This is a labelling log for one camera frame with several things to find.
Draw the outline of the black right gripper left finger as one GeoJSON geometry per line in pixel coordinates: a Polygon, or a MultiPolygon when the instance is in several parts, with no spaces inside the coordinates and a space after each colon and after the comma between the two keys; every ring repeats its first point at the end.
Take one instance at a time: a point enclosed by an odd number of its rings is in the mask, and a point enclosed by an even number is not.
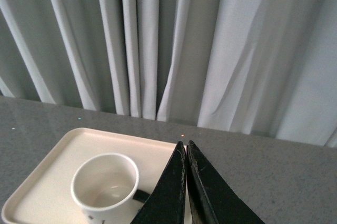
{"type": "Polygon", "coordinates": [[[179,141],[153,192],[131,223],[184,223],[187,158],[179,141]]]}

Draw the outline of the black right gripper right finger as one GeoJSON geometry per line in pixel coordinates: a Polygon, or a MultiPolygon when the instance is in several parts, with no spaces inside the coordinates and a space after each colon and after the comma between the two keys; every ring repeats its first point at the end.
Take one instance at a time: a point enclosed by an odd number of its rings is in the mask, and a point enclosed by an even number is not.
{"type": "Polygon", "coordinates": [[[193,223],[264,222],[235,194],[193,141],[189,141],[186,156],[193,223]]]}

